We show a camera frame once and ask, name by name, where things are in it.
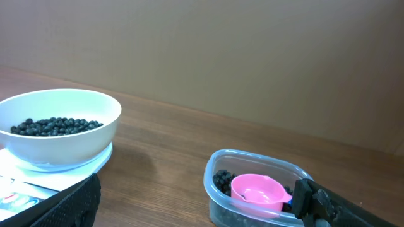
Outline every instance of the brown wooden surface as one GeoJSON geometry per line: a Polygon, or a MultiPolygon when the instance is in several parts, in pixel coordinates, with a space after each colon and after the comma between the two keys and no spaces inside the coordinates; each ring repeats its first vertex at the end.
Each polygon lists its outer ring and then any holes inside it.
{"type": "Polygon", "coordinates": [[[99,173],[95,226],[213,226],[203,172],[222,148],[294,163],[318,183],[403,226],[404,157],[0,67],[1,100],[49,88],[97,90],[122,104],[114,152],[99,173]]]}

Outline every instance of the brown wall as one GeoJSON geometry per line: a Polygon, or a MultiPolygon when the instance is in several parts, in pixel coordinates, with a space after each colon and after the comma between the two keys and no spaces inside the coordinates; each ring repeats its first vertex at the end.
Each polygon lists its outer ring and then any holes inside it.
{"type": "Polygon", "coordinates": [[[403,9],[402,0],[0,1],[0,65],[396,152],[403,9]]]}

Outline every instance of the bowl rim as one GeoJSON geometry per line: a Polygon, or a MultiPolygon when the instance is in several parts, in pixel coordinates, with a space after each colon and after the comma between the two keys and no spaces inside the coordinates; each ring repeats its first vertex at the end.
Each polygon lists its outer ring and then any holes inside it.
{"type": "MultiPolygon", "coordinates": [[[[98,94],[98,95],[106,96],[107,98],[110,98],[110,99],[112,99],[114,102],[116,102],[117,105],[118,105],[118,107],[119,107],[119,114],[117,114],[117,117],[115,117],[115,118],[111,121],[111,123],[113,123],[114,121],[116,121],[116,120],[121,116],[121,114],[122,114],[122,106],[121,106],[121,104],[119,103],[119,101],[116,100],[114,97],[112,97],[112,96],[110,96],[110,95],[107,95],[107,94],[105,94],[105,93],[99,92],[99,91],[86,90],[86,89],[78,89],[78,88],[56,88],[56,89],[47,89],[47,90],[39,90],[39,91],[30,91],[30,92],[27,92],[27,93],[22,93],[22,94],[19,94],[19,95],[15,95],[15,96],[6,98],[5,100],[0,101],[0,105],[3,104],[3,103],[5,103],[5,102],[7,102],[7,101],[10,101],[10,100],[12,100],[12,99],[19,98],[19,97],[22,97],[22,96],[32,95],[32,94],[35,94],[35,93],[45,93],[45,92],[50,92],[50,91],[84,91],[84,92],[88,92],[88,93],[96,93],[96,94],[98,94]]],[[[103,125],[103,126],[101,126],[101,127],[98,127],[98,128],[96,128],[96,129],[93,129],[93,130],[90,130],[90,131],[79,132],[79,133],[77,133],[77,134],[64,135],[64,136],[51,136],[51,137],[49,137],[49,136],[46,136],[46,137],[45,137],[45,136],[43,136],[43,137],[42,137],[42,136],[38,136],[38,137],[37,137],[37,136],[22,136],[22,135],[12,134],[12,133],[10,133],[10,132],[3,131],[3,130],[1,130],[1,129],[0,129],[0,133],[5,134],[5,135],[7,135],[7,136],[19,137],[19,138],[24,138],[24,139],[59,139],[59,138],[61,139],[61,138],[69,138],[69,137],[73,137],[73,136],[80,136],[80,135],[84,135],[84,134],[87,134],[87,133],[95,132],[95,131],[97,131],[97,130],[99,130],[99,129],[102,129],[103,127],[107,127],[107,126],[110,125],[111,123],[105,124],[105,125],[103,125]]]]}

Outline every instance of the black robotic claw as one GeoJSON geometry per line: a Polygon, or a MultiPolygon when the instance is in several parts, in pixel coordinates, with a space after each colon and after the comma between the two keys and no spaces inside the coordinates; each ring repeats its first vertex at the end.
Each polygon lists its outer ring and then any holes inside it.
{"type": "Polygon", "coordinates": [[[295,183],[292,212],[305,227],[395,226],[308,179],[295,183]]]}

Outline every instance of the plastic container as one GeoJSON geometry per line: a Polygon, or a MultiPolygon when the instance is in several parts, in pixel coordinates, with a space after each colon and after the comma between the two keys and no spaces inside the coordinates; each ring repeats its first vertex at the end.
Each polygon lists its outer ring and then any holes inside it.
{"type": "Polygon", "coordinates": [[[287,212],[265,209],[254,204],[233,199],[213,184],[213,176],[219,170],[227,170],[237,175],[255,173],[267,175],[283,186],[291,189],[295,181],[311,176],[296,165],[286,161],[270,158],[260,154],[233,149],[223,149],[215,152],[205,168],[204,186],[210,196],[210,219],[218,227],[274,227],[274,226],[304,226],[302,220],[287,212]]]}

